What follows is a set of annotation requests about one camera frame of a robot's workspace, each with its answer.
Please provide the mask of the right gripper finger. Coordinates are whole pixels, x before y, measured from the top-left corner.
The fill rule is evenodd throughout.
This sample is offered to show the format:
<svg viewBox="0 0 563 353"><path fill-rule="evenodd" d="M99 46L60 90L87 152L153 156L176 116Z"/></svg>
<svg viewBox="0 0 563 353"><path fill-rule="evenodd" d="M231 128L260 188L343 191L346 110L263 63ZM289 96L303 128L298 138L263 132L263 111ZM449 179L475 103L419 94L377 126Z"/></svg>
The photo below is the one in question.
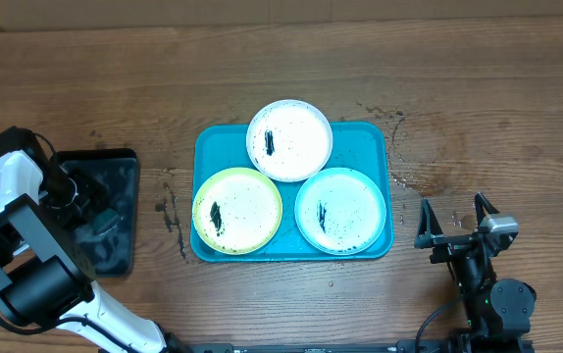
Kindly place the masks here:
<svg viewBox="0 0 563 353"><path fill-rule="evenodd" d="M434 210L427 198L421 201L420 221L418 225L416 244L434 244L435 240L444 237L444 233L435 216Z"/></svg>
<svg viewBox="0 0 563 353"><path fill-rule="evenodd" d="M481 192L475 195L474 206L479 227L488 227L493 216L499 213Z"/></svg>

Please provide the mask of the yellow-green plate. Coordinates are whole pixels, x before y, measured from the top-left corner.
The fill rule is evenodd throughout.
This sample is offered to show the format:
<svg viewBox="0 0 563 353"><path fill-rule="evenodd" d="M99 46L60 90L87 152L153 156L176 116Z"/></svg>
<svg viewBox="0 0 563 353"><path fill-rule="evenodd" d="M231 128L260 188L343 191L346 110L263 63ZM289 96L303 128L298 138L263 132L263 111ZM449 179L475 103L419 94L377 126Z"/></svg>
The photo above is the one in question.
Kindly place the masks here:
<svg viewBox="0 0 563 353"><path fill-rule="evenodd" d="M281 225L282 211L281 194L267 176L234 167L203 182L193 200L192 220L207 246L237 256L266 245Z"/></svg>

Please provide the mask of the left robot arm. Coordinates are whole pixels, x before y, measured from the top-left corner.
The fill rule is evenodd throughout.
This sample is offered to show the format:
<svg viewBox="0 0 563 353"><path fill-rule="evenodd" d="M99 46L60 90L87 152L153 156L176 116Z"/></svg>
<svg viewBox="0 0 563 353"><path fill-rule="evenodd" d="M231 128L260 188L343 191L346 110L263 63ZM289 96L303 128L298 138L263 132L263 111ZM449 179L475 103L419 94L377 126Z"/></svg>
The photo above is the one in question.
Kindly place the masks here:
<svg viewBox="0 0 563 353"><path fill-rule="evenodd" d="M124 245L129 267L139 166L130 149L58 152L41 134L0 133L0 327L84 337L102 352L186 352L98 283L87 245Z"/></svg>

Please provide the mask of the white plate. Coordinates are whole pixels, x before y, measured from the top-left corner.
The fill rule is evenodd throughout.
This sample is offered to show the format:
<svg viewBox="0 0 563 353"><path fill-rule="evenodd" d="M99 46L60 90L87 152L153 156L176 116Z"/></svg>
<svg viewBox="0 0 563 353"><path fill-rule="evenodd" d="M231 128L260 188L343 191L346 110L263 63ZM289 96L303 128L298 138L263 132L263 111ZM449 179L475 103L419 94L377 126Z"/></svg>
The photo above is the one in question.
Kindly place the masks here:
<svg viewBox="0 0 563 353"><path fill-rule="evenodd" d="M333 131L315 106L283 99L263 107L246 132L246 150L254 167L283 182L307 179L320 171L333 151Z"/></svg>

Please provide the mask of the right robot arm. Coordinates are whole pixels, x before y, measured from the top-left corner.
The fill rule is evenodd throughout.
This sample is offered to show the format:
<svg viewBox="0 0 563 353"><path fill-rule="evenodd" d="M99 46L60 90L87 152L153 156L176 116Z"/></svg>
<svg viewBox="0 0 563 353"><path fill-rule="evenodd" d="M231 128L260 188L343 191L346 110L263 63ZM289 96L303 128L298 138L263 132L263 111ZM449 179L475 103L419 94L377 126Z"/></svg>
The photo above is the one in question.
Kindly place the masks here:
<svg viewBox="0 0 563 353"><path fill-rule="evenodd" d="M491 259L508 249L519 232L516 219L499 212L481 193L475 195L477 225L470 234L447 236L430 201L421 201L420 221L414 246L430 249L430 262L446 264L459 295L432 312L419 327L416 352L532 352L533 344L522 339L531 329L536 291L514 278L499 279ZM422 339L428 325L461 303L468 326L454 329L444 341Z"/></svg>

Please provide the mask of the green scrubbing sponge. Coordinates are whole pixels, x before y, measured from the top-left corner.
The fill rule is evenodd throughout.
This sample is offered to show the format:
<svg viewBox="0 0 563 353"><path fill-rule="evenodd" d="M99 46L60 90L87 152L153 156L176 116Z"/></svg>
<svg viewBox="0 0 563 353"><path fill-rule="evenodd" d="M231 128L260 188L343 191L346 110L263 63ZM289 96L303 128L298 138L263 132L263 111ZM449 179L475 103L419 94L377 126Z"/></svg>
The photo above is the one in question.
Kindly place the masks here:
<svg viewBox="0 0 563 353"><path fill-rule="evenodd" d="M91 221L91 226L96 234L109 231L120 219L119 214L112 208L107 208L100 214L94 217Z"/></svg>

